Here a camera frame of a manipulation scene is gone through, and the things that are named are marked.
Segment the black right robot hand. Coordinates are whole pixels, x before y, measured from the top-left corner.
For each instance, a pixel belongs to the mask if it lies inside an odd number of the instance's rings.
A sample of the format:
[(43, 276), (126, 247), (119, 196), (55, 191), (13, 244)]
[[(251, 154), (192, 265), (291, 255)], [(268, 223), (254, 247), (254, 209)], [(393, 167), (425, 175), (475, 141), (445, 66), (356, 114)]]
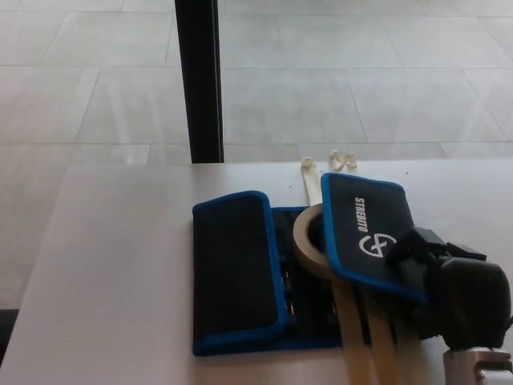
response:
[(385, 261), (406, 288), (420, 294), (408, 305), (406, 319), (421, 337), (440, 335), (453, 351), (503, 346), (512, 325), (510, 285), (486, 255), (413, 227)]

